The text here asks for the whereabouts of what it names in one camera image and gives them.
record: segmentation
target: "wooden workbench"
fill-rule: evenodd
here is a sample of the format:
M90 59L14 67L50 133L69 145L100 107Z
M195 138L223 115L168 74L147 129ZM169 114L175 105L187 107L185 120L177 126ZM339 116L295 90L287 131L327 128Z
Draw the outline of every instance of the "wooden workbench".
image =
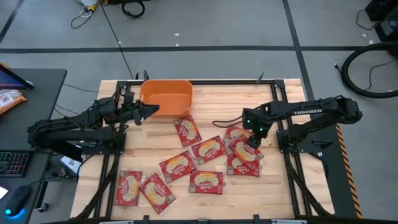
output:
M299 79L284 81L289 102L305 100ZM102 81L98 98L111 96L116 82ZM134 86L131 89L136 93L136 98L139 88ZM234 119L241 115L243 107L255 108L268 101L272 101L272 94L267 85L194 85L192 116L202 140L217 135L222 138L226 130L213 126L213 120ZM187 150L182 147L172 120L149 118L142 126L135 126L133 121L128 122L126 148L120 159L119 170L141 170L143 178L153 172L162 176L159 163ZM309 116L293 117L294 123L308 120ZM261 218L293 218L287 174L283 155L278 150L276 129L277 124L274 124L267 139L262 140L260 150L265 158L260 177L228 175L224 194L209 195L188 193L189 175L186 175L168 185L177 202L160 215L140 193L138 207L114 206L111 219L142 220L143 215L150 215L151 220L252 219L253 214L259 214ZM308 188L324 208L333 213L322 163L308 154L302 154L301 159ZM93 156L81 168L71 217L83 210L98 188L102 161L103 156ZM226 156L220 156L202 164L198 170L225 172L225 163ZM304 214L301 194L297 196ZM100 215L105 214L107 199L108 193L105 192Z

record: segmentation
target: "keyboard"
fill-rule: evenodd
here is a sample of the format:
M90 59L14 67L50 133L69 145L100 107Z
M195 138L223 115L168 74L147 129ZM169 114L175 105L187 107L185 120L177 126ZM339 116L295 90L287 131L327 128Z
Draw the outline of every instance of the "keyboard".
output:
M31 152L0 151L0 177L24 177L31 157Z

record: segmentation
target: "white cable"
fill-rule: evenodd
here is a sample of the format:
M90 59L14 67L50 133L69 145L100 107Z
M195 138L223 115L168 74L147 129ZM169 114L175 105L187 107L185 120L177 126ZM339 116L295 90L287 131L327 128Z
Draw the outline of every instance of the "white cable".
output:
M86 11L85 11L85 10L82 10L82 11L79 13L79 15L80 15L80 17L82 17L82 18L88 18L88 17L90 17L90 16L92 15L92 12L91 12L91 11L89 11L89 12L90 12L90 14L89 14L88 16L83 16L83 14L86 13Z

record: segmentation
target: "black robotic arm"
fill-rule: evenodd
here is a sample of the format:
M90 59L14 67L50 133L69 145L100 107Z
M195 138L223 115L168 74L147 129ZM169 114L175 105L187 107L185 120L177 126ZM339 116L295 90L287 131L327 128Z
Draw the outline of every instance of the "black robotic arm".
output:
M80 162L82 154L121 154L126 138L124 123L133 119L136 125L141 125L141 119L158 110L159 105L134 102L134 93L126 90L120 108L112 96L95 100L77 116L36 122L27 130L28 143L37 149L50 148Z
M298 103L272 101L256 109L243 108L243 128L254 133L248 144L257 149L261 145L261 139L267 137L274 122L305 114L323 115L304 124L290 125L289 143L298 144L314 131L337 123L354 124L362 118L357 102L342 96Z

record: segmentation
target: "orange bowl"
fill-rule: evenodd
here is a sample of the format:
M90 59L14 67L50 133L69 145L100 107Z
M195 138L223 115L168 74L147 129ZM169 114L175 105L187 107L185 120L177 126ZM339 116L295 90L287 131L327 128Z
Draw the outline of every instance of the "orange bowl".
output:
M183 118L191 113L192 84L188 80L148 80L141 85L139 98L160 106L153 117Z

